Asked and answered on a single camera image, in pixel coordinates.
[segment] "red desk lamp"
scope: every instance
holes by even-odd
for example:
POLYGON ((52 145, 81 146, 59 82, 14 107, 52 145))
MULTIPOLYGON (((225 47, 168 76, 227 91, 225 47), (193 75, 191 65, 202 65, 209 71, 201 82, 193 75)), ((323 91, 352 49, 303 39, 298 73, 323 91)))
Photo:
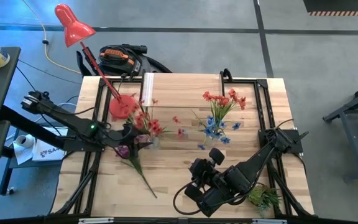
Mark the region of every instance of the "red desk lamp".
POLYGON ((94 66, 98 71, 99 75, 106 82, 112 95, 114 96, 114 99, 110 101, 109 105, 113 119, 127 119, 131 109, 135 106, 135 99, 129 95, 120 95, 117 90, 112 87, 109 80, 107 80, 103 72, 100 70, 98 63, 94 60, 89 48, 85 47, 85 44, 82 43, 82 40, 92 36, 96 33, 96 31, 89 25, 78 21, 73 11, 66 4, 57 5, 55 8, 55 14, 65 28, 66 46, 70 47, 71 45, 80 42, 86 56, 88 56, 91 61, 92 66, 94 66))

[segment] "gray floor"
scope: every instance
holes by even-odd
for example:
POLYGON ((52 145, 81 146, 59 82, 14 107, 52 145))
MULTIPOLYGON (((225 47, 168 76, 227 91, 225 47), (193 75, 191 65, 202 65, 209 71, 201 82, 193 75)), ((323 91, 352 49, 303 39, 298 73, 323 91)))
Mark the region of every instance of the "gray floor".
MULTIPOLYGON (((53 13, 58 1, 28 2, 45 24, 59 25, 53 13)), ((257 28, 251 0, 62 2, 83 22, 99 27, 257 28)), ((260 5, 266 29, 358 30, 358 17, 310 17, 302 0, 260 0, 260 5)), ((0 0, 0 24, 38 23, 21 1, 0 0)), ((0 45, 22 47, 21 60, 80 83, 77 74, 45 59, 42 39, 42 32, 0 30, 0 45)), ((48 39, 51 58, 76 69, 79 47, 67 49, 62 32, 48 32, 48 39)), ((147 45, 148 55, 174 72, 218 73, 227 67, 236 77, 266 77, 258 34, 99 32, 86 40, 95 52, 104 45, 122 43, 147 45)), ((303 145, 315 213, 358 221, 358 180, 350 184, 342 180, 343 175, 356 172, 349 143, 338 121, 325 124, 321 119, 358 90, 358 36, 268 35, 267 43, 274 77, 285 79, 295 124, 300 131, 310 132, 303 145)), ((79 84, 57 80, 21 62, 18 66, 37 89, 49 91, 55 103, 80 90, 79 84)), ((5 104, 35 119, 19 104, 29 90, 23 77, 15 73, 5 104)), ((18 191, 0 196, 0 218, 47 214, 57 175, 58 167, 15 170, 11 186, 18 191)))

